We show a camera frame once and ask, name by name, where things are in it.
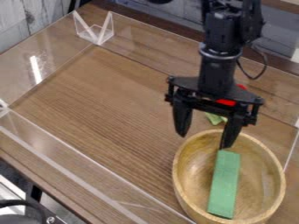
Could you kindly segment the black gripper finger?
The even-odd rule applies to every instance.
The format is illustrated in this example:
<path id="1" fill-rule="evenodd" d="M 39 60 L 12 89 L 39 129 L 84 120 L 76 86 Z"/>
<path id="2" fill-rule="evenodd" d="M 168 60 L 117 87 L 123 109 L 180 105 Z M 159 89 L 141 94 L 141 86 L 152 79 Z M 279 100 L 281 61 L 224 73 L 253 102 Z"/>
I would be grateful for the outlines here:
<path id="1" fill-rule="evenodd" d="M 172 119 L 176 133 L 185 137 L 192 123 L 192 108 L 179 98 L 172 102 Z"/>
<path id="2" fill-rule="evenodd" d="M 228 119 L 219 144 L 219 147 L 221 149 L 229 148 L 235 143 L 236 138 L 239 136 L 239 132 L 241 131 L 243 123 L 244 123 L 244 116 L 240 114 L 235 114 Z"/>

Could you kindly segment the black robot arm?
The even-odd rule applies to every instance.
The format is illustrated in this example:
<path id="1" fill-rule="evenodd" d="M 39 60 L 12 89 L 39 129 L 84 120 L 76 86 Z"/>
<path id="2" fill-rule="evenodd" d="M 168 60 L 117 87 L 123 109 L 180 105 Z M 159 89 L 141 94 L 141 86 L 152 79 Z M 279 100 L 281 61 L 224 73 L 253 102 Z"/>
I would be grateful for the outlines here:
<path id="1" fill-rule="evenodd" d="M 164 100 L 172 106 L 176 133 L 185 136 L 195 109 L 228 121 L 219 147 L 232 146 L 244 126 L 257 122 L 264 100 L 235 82 L 243 47 L 260 37 L 264 19 L 260 0 L 201 0 L 204 40 L 196 77 L 171 76 Z"/>

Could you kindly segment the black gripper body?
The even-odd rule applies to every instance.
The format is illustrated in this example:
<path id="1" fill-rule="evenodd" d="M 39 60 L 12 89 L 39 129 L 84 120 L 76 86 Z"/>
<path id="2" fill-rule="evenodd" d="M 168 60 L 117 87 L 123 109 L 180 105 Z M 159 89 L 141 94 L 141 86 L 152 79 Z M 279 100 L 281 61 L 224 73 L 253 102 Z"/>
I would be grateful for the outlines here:
<path id="1" fill-rule="evenodd" d="M 203 56 L 197 76 L 169 76 L 164 100 L 173 106 L 181 99 L 192 110 L 200 110 L 228 119 L 240 114 L 243 126 L 256 124 L 263 99 L 235 82 L 239 56 Z"/>

